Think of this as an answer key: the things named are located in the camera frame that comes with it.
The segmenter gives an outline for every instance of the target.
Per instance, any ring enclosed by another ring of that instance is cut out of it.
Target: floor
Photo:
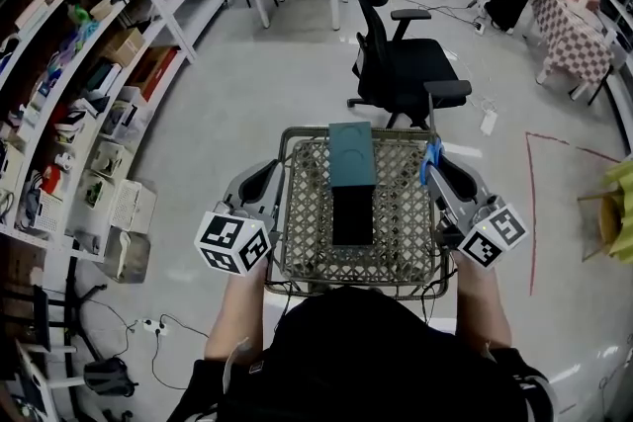
[[[365,31],[355,0],[341,4],[338,32],[329,28],[327,0],[287,0],[279,9],[266,1],[268,30],[243,0],[235,0],[219,16],[198,46],[197,63],[182,72],[153,121],[136,166],[136,177],[152,182],[158,192],[147,277],[140,286],[110,282],[95,297],[126,322],[171,313],[209,330],[220,309],[226,276],[205,267],[193,236],[204,211],[213,208],[230,179],[274,157],[288,126],[355,120],[383,126],[387,121],[384,112],[345,107],[357,84],[351,73],[358,52],[355,35]],[[463,7],[470,0],[414,1]],[[389,11],[406,7],[414,6],[392,0],[381,9],[388,33],[395,30]],[[472,10],[455,13],[475,17]],[[624,156],[622,142],[604,96],[588,108],[583,101],[569,100],[573,82],[566,76],[551,76],[545,86],[535,83],[543,48],[537,46],[536,35],[526,43],[520,32],[511,37],[488,27],[480,37],[472,27],[437,13],[408,30],[412,37],[439,40],[460,78],[473,84],[471,103],[437,114],[444,141],[480,150],[481,157],[464,160],[481,172],[494,192],[514,204],[528,228],[536,220],[535,234],[497,268],[515,346],[552,381],[564,412],[560,420],[601,420],[601,394],[609,406],[630,348],[633,271],[602,256],[581,262],[593,241],[595,219],[591,205],[579,207],[576,197],[599,187],[609,159]],[[486,101],[498,112],[490,137],[479,129]],[[402,120],[399,127],[407,127],[407,122]],[[50,267],[53,272],[46,269],[54,280],[55,267]],[[59,281],[63,269],[57,271]],[[95,265],[80,263],[81,287],[104,280]],[[454,322],[455,289],[453,281],[435,305],[437,322]],[[419,303],[409,307],[421,315]],[[270,339],[281,312],[279,301],[270,301],[265,311]],[[105,355],[125,348],[123,324],[106,307],[90,304],[84,315]],[[115,411],[130,409],[138,422],[164,420],[180,392],[154,379],[155,338],[136,329],[123,355],[139,383],[135,396],[96,401]],[[170,385],[186,385],[203,344],[200,336],[170,325],[155,361],[156,374]],[[610,381],[601,391],[598,385],[604,377]]]

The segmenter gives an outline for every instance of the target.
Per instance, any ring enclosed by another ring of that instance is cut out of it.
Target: black shirt
[[[197,361],[168,422],[551,420],[544,377],[514,349],[487,357],[377,292],[311,297],[280,322],[250,368]]]

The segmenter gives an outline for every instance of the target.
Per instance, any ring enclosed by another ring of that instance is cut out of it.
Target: teal box
[[[329,125],[332,188],[376,187],[376,161],[369,122]]]

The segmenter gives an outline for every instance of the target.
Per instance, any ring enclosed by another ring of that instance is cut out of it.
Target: black and white marker cube
[[[211,211],[205,213],[195,244],[210,267],[241,276],[271,248],[262,221]]]
[[[458,249],[473,262],[490,269],[525,237],[527,229],[512,205],[477,223]]]

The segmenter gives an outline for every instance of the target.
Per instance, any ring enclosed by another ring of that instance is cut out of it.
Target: person's arm
[[[205,346],[205,359],[225,361],[248,338],[250,351],[236,360],[249,364],[262,351],[264,282],[268,263],[261,261],[248,276],[229,276],[220,315]]]
[[[490,348],[509,348],[510,326],[503,312],[495,270],[484,271],[473,262],[455,254],[457,272],[456,336],[476,352],[486,344]]]

